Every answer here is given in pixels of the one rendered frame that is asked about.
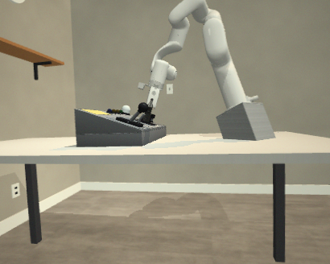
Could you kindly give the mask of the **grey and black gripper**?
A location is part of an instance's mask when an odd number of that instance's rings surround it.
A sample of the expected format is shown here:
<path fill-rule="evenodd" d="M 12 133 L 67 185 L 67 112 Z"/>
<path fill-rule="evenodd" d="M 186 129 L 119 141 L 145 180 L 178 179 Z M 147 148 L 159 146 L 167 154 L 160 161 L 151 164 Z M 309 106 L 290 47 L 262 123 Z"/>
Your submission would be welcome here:
<path fill-rule="evenodd" d="M 159 93 L 160 91 L 163 91 L 162 89 L 160 90 L 159 88 L 156 88 L 154 86 L 148 86 L 150 87 L 146 103 L 148 104 L 148 110 L 144 113 L 145 117 L 143 118 L 143 121 L 149 122 L 151 118 L 151 111 L 153 107 L 156 107 L 157 101 L 159 99 Z M 160 91 L 159 91 L 160 90 Z M 151 99 L 150 99 L 151 97 Z"/>

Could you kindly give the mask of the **grey control panel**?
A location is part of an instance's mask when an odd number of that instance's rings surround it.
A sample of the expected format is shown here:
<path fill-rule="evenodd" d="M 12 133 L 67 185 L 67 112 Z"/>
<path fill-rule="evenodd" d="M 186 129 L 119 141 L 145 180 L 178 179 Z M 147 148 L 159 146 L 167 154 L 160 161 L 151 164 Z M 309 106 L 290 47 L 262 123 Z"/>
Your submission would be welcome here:
<path fill-rule="evenodd" d="M 148 104 L 138 105 L 135 115 L 130 115 L 130 107 L 124 105 L 122 110 L 107 111 L 91 109 L 74 109 L 76 126 L 76 147 L 89 146 L 144 146 L 167 136 L 166 126 L 143 121 Z"/>

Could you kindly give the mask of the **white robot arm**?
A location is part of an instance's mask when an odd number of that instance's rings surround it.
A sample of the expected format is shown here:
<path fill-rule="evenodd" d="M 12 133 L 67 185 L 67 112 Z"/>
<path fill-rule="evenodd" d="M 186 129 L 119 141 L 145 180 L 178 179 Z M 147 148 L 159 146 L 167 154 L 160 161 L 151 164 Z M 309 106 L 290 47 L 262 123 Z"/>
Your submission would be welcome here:
<path fill-rule="evenodd" d="M 163 89 L 165 80 L 176 78 L 175 67 L 161 59 L 182 50 L 189 29 L 187 16 L 191 13 L 198 23 L 204 24 L 202 33 L 205 51 L 215 73 L 226 111 L 242 102 L 258 100 L 258 96 L 245 95 L 229 54 L 221 16 L 218 11 L 210 10 L 205 0 L 183 0 L 171 11 L 168 16 L 168 21 L 172 25 L 171 34 L 167 44 L 156 52 L 152 60 L 151 78 L 146 86 Z"/>

